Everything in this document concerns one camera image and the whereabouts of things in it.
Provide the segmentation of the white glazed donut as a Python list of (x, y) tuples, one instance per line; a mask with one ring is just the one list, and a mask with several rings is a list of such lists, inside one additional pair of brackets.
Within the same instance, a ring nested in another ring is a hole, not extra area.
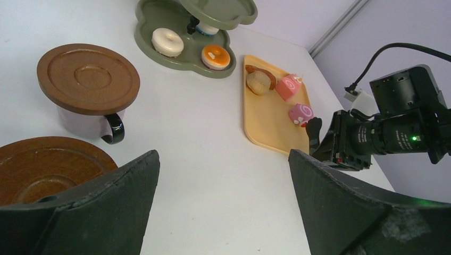
[(155, 50), (167, 57), (177, 57), (184, 49), (182, 38), (168, 28), (157, 28), (152, 33), (152, 45)]

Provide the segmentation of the yellow serving tray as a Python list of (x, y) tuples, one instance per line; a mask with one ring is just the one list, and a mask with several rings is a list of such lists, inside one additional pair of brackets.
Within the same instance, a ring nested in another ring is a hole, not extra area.
[(305, 128), (289, 118), (289, 111), (296, 104), (311, 106), (305, 84), (285, 101), (276, 90), (261, 96), (253, 93), (246, 84), (247, 75), (247, 70), (243, 69), (244, 130), (249, 140), (286, 155), (292, 149), (309, 153), (310, 142)]

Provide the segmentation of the pink strawberry cake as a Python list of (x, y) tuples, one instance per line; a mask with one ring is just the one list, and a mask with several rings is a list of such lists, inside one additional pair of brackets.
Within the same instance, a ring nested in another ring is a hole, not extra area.
[(297, 74), (291, 74), (291, 79), (299, 84), (303, 83), (303, 78)]

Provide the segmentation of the green three-tier dessert stand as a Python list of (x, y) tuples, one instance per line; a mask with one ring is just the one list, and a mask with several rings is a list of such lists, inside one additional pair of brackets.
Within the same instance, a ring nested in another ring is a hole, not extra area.
[[(237, 65), (228, 31), (240, 24), (252, 24), (257, 16), (254, 1), (139, 1), (135, 41), (146, 56), (165, 67), (223, 79), (230, 76)], [(200, 22), (220, 30), (212, 37), (205, 36), (196, 30)], [(182, 38), (184, 49), (179, 56), (167, 57), (155, 50), (151, 37), (157, 28), (171, 29)], [(201, 51), (210, 44), (222, 46), (230, 54), (231, 63), (224, 70), (212, 70), (203, 64)]]

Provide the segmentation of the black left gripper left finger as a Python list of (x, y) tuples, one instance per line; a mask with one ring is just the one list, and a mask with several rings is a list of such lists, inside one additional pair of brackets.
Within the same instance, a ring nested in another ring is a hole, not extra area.
[(156, 150), (37, 202), (1, 207), (1, 254), (140, 254), (160, 157)]

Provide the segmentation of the pink swirl cake slice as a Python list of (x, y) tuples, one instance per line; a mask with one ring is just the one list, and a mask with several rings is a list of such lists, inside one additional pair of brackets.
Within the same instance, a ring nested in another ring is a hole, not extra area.
[(289, 101), (298, 93), (302, 85), (303, 83), (294, 82), (289, 74), (276, 84), (275, 90), (284, 101)]

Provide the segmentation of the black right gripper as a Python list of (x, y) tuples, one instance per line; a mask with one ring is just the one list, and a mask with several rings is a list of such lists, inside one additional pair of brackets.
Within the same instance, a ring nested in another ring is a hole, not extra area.
[(342, 171), (361, 171), (379, 154), (379, 120), (368, 120), (358, 110), (334, 112), (320, 146), (312, 155)]

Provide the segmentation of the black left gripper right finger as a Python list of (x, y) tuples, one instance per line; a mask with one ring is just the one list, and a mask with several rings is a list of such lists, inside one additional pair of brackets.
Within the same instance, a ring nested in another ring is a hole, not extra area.
[(391, 192), (292, 150), (311, 254), (450, 254), (450, 204)]

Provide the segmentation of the beige round cookie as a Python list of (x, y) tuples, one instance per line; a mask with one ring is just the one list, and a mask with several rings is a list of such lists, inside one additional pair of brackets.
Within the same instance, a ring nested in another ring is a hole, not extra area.
[(247, 86), (256, 95), (264, 95), (269, 92), (271, 79), (262, 71), (254, 71), (246, 78)]

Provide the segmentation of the orange glazed donut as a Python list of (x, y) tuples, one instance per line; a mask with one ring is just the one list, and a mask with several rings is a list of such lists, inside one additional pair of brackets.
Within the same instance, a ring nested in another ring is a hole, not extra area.
[(221, 71), (229, 66), (231, 57), (225, 48), (219, 45), (207, 45), (202, 49), (201, 60), (209, 69)]

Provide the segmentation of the purple swirl cake slice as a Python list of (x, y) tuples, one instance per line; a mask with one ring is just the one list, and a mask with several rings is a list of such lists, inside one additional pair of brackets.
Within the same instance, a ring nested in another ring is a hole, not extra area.
[(314, 117), (314, 113), (309, 105), (296, 104), (288, 111), (288, 116), (295, 125), (304, 128), (308, 121)]

